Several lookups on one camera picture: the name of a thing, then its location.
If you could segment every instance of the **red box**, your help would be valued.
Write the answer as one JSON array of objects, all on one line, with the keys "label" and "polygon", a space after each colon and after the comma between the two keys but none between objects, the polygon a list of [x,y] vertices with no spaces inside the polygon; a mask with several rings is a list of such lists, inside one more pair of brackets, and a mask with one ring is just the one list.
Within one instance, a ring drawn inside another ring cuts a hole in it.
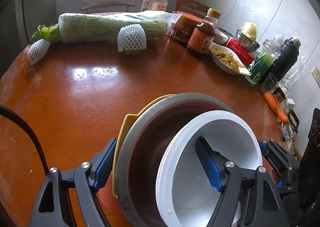
[{"label": "red box", "polygon": [[251,62],[254,60],[254,57],[251,56],[249,52],[247,52],[246,50],[244,50],[238,45],[235,38],[230,39],[226,47],[229,49],[232,49],[245,66],[249,66]]}]

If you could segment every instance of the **black cable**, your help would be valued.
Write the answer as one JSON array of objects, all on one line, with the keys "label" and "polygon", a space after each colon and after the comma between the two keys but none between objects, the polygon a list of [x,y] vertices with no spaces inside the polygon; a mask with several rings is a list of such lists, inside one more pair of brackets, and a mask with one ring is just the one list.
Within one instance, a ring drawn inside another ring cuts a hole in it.
[{"label": "black cable", "polygon": [[22,128],[26,132],[26,134],[28,134],[28,136],[32,140],[39,154],[44,173],[45,175],[47,175],[49,173],[47,161],[45,160],[40,142],[37,136],[35,135],[35,133],[33,132],[33,130],[30,128],[30,126],[19,115],[17,115],[14,111],[4,106],[3,104],[0,104],[0,115],[3,115],[4,117],[8,118],[9,120],[17,124],[20,128]]},{"label": "black cable", "polygon": [[21,9],[22,9],[22,19],[23,19],[24,32],[26,34],[28,44],[30,44],[30,39],[28,36],[27,25],[26,25],[26,17],[24,15],[24,0],[21,0]]}]

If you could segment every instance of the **glossy table surface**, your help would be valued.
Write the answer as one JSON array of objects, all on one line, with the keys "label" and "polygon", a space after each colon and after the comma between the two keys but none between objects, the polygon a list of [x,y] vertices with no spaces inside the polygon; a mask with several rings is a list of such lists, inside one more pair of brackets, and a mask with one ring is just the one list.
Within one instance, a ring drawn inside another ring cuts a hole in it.
[{"label": "glossy table surface", "polygon": [[[118,136],[126,114],[139,112],[165,94],[211,95],[242,117],[258,139],[281,139],[277,118],[259,86],[228,74],[209,56],[190,56],[167,36],[149,42],[134,56],[118,53],[117,45],[108,43],[58,43],[42,61],[30,65],[27,51],[28,47],[2,77],[0,103],[31,126],[49,168],[67,170],[90,160]],[[0,201],[18,227],[28,226],[43,180],[31,140],[1,117]],[[76,194],[70,193],[77,224],[85,226]],[[131,226],[123,214],[106,208],[104,212],[111,226]]]}]

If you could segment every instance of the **plastic water bottle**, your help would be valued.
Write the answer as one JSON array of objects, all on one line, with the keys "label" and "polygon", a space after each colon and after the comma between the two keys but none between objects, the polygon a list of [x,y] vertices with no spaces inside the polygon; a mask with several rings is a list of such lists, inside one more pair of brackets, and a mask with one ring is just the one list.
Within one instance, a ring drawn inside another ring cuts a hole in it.
[{"label": "plastic water bottle", "polygon": [[283,44],[284,37],[281,34],[278,34],[273,40],[268,41],[264,45],[261,53],[247,67],[251,76],[246,76],[246,78],[251,84],[257,84],[271,64],[280,56],[280,47]]}]

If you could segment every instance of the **sauce bottle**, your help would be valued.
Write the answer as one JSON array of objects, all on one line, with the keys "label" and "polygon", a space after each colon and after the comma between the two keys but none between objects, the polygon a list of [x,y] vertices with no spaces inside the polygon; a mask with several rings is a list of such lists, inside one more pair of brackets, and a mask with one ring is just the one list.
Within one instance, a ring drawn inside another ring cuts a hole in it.
[{"label": "sauce bottle", "polygon": [[220,16],[221,13],[209,8],[203,22],[196,25],[188,42],[187,51],[189,54],[197,57],[204,56],[216,35],[214,29]]}]

